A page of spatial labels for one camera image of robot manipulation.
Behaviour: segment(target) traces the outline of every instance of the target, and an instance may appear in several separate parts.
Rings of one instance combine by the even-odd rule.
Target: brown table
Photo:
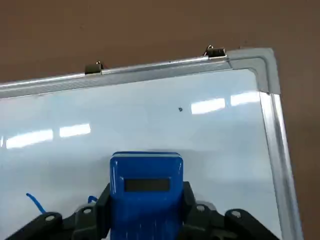
[[[320,235],[320,3],[294,1],[2,1],[0,82],[227,50],[272,47],[306,240]]]

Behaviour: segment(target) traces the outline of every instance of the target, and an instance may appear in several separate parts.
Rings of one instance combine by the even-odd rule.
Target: blue scribble
[[[46,213],[46,210],[41,206],[40,202],[38,202],[38,200],[33,196],[31,195],[30,193],[26,193],[25,194],[27,197],[29,197],[32,202],[36,205],[36,207],[39,209],[39,211],[42,213],[42,214],[45,214]],[[88,204],[92,203],[92,202],[97,202],[98,201],[98,198],[95,197],[95,196],[89,196],[88,197]]]
[[[89,196],[88,197],[88,204],[92,203],[92,202],[97,202],[98,198],[96,198],[95,196]]]
[[[32,202],[36,205],[36,207],[42,214],[46,213],[46,210],[41,206],[40,202],[38,202],[38,200],[34,196],[32,196],[30,193],[26,193],[25,195],[32,200]]]

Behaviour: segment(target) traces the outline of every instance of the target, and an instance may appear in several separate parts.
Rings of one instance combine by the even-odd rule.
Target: whiteboard
[[[71,215],[109,182],[116,151],[172,151],[196,199],[250,212],[281,238],[256,75],[217,71],[0,99],[0,239]]]

